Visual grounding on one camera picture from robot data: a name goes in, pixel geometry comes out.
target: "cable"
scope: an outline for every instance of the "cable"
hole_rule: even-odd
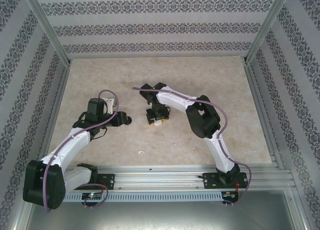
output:
[[[243,195],[242,197],[237,201],[235,202],[233,205],[236,205],[238,204],[242,199],[243,197],[246,195],[247,191],[248,191],[248,188],[250,186],[250,183],[251,183],[251,178],[252,178],[252,172],[251,172],[251,169],[250,167],[247,165],[247,164],[244,164],[244,163],[240,163],[240,162],[237,162],[235,160],[233,160],[232,158],[230,158],[227,153],[225,152],[223,146],[222,146],[222,143],[221,143],[221,140],[220,140],[220,136],[221,134],[224,132],[224,130],[226,129],[227,125],[228,125],[228,117],[227,117],[227,114],[225,113],[225,111],[218,105],[216,105],[215,103],[212,103],[212,102],[208,102],[208,101],[202,101],[202,100],[198,100],[198,99],[192,99],[190,97],[186,97],[184,95],[181,95],[173,90],[156,90],[156,89],[141,89],[141,88],[138,88],[138,87],[133,87],[132,88],[133,90],[136,90],[136,91],[151,91],[151,92],[164,92],[164,93],[169,93],[169,94],[173,94],[173,95],[176,95],[178,97],[181,97],[185,100],[188,100],[188,101],[191,101],[191,102],[198,102],[198,103],[203,103],[203,104],[208,104],[208,105],[211,105],[213,107],[216,107],[217,109],[219,109],[221,111],[221,113],[223,114],[224,118],[225,118],[225,124],[223,126],[223,128],[221,129],[221,131],[217,134],[217,139],[218,139],[218,142],[219,142],[219,146],[224,154],[224,156],[230,160],[231,162],[235,163],[235,164],[238,164],[238,165],[241,165],[241,166],[244,166],[248,169],[249,171],[249,179],[248,179],[248,185],[246,186],[244,192],[243,192]]]
[[[235,187],[236,187],[236,189],[235,189],[235,191],[236,191],[235,194],[238,195],[238,197],[239,197],[239,196],[240,196],[240,194],[239,194],[239,186],[240,186],[240,184],[239,184],[238,182],[236,182],[235,185],[236,185],[236,186],[235,186]]]
[[[104,134],[102,136],[99,136],[99,137],[96,137],[96,138],[92,138],[91,141],[97,140],[97,139],[99,139],[101,137],[104,137],[106,135],[106,133],[107,133],[107,128],[105,128],[105,132],[104,132]]]
[[[94,206],[88,206],[88,205],[86,205],[87,200],[90,199],[90,198],[86,198],[86,199],[84,200],[84,202],[83,202],[85,208],[89,207],[90,209],[92,209],[92,208],[95,208],[95,207],[97,207],[97,206],[100,206],[100,205],[101,205],[102,203],[104,203],[104,202],[106,201],[106,199],[108,198],[109,191],[108,191],[108,188],[107,188],[105,185],[96,184],[96,183],[86,183],[86,184],[80,185],[79,187],[82,187],[82,186],[100,186],[100,187],[103,187],[103,188],[105,189],[105,191],[106,191],[104,199],[103,199],[102,201],[98,202],[98,203],[97,203],[96,205],[94,205]]]
[[[61,151],[61,149],[69,142],[71,141],[75,136],[78,136],[79,134],[83,133],[84,131],[88,131],[88,130],[91,130],[93,128],[96,128],[96,127],[99,127],[99,126],[102,126],[102,125],[105,125],[106,123],[108,123],[109,121],[111,121],[117,114],[118,110],[119,110],[119,100],[118,100],[118,97],[117,95],[111,91],[111,90],[102,90],[100,91],[99,95],[98,95],[98,98],[100,98],[101,94],[103,92],[110,92],[111,94],[113,94],[114,98],[116,99],[116,102],[117,102],[117,105],[116,105],[116,108],[115,108],[115,111],[114,113],[112,114],[112,116],[107,119],[106,121],[102,122],[102,123],[99,123],[99,124],[96,124],[96,125],[93,125],[93,126],[90,126],[90,127],[87,127],[85,129],[82,129],[80,131],[78,131],[77,133],[75,133],[73,136],[67,138],[61,145],[60,147],[55,151],[55,153],[53,154],[53,156],[50,158],[49,162],[47,163],[46,167],[45,167],[45,170],[44,170],[44,175],[43,175],[43,183],[42,183],[42,196],[43,196],[43,206],[44,206],[44,209],[46,212],[49,212],[50,209],[48,208],[48,200],[47,200],[47,177],[48,177],[48,170],[49,170],[49,167],[51,165],[51,163],[53,162],[53,160],[56,158],[56,156],[58,155],[58,153]]]

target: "metal bracket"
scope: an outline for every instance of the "metal bracket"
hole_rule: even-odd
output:
[[[225,186],[219,179],[219,174],[217,172],[206,172],[199,176],[203,179],[203,185],[205,189],[226,189],[226,188],[236,188],[236,183],[238,182],[239,188],[246,188],[248,185],[247,174],[244,172],[239,172],[233,180],[234,185]]]
[[[115,175],[114,174],[98,174],[97,182],[98,184],[105,185],[108,190],[113,190],[115,185]],[[102,190],[101,187],[98,186],[83,186],[78,187],[75,190]]]
[[[222,194],[222,199],[226,200],[222,202],[223,204],[231,204],[230,202],[235,203],[239,200],[238,193],[223,191],[221,192],[221,194]]]

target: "white robotic arm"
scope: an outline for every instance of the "white robotic arm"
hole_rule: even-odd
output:
[[[190,101],[190,99],[197,99],[197,97],[188,96],[174,91],[163,83],[158,83],[154,87],[145,84],[141,89],[164,90],[164,92],[140,91],[140,94],[147,99],[149,104],[151,104],[151,109],[147,109],[147,119],[149,124],[154,123],[155,125],[159,125],[162,123],[163,119],[169,118],[168,107],[165,105],[186,113],[192,131],[200,138],[203,138],[208,145],[215,159],[217,171],[224,174],[229,174],[230,172],[237,174],[239,172],[239,167],[224,155],[219,145],[218,134],[220,132],[220,118],[214,107],[210,106],[211,108],[204,109],[201,104]],[[198,99],[209,101],[206,96],[201,96]],[[199,109],[204,110],[202,115],[199,113]],[[229,158],[231,158],[221,135],[219,139],[225,153]]]
[[[174,91],[169,86],[162,87],[162,90],[176,92],[179,95],[183,95],[189,99],[196,99],[196,97],[188,96],[188,95],[182,94],[180,92]],[[156,97],[157,97],[159,103],[164,104],[164,105],[168,105],[170,107],[174,107],[184,113],[186,113],[186,109],[188,108],[188,106],[191,106],[194,104],[194,102],[192,102],[192,101],[186,100],[186,99],[181,98],[177,95],[167,93],[167,92],[159,92],[156,95]],[[208,147],[209,147],[209,149],[215,159],[215,165],[216,165],[217,169],[224,172],[224,173],[227,173],[228,171],[232,170],[232,168],[235,166],[235,164],[233,162],[231,162],[229,159],[227,159],[226,156],[223,154],[221,147],[219,145],[219,142],[218,142],[218,138],[217,138],[218,133],[219,133],[219,130],[217,130],[212,135],[212,138],[205,137],[204,140],[205,140],[206,144],[208,145]],[[220,136],[220,141],[222,143],[224,151],[226,152],[226,154],[228,156],[230,156],[222,136]]]
[[[132,120],[125,112],[113,112],[113,102],[114,99],[91,98],[87,111],[83,112],[78,121],[73,124],[67,138],[40,161],[29,162],[23,187],[25,201],[44,205],[42,186],[44,179],[46,179],[47,205],[51,209],[60,206],[66,192],[85,183],[97,184],[99,175],[95,166],[81,163],[72,171],[66,172],[66,169],[73,158],[95,139],[101,129],[106,133],[109,126],[131,124]]]

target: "beige surface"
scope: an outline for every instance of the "beige surface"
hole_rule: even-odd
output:
[[[131,88],[158,82],[187,95],[207,95],[226,111],[229,125],[223,138],[235,160],[271,162],[240,57],[73,60],[50,151],[87,110],[89,99],[97,97],[102,89],[111,89],[119,97],[119,110],[132,117],[132,124],[108,128],[106,136],[87,145],[72,165],[214,164],[206,143],[192,133],[184,113],[171,109],[170,119],[164,124],[148,125],[147,102]]]

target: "wall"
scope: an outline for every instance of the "wall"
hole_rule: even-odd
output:
[[[64,66],[26,0],[0,5],[0,229],[6,229],[26,164],[39,156]]]
[[[286,0],[251,63],[285,168],[320,228],[320,0]]]
[[[245,56],[274,0],[39,0],[73,58]]]

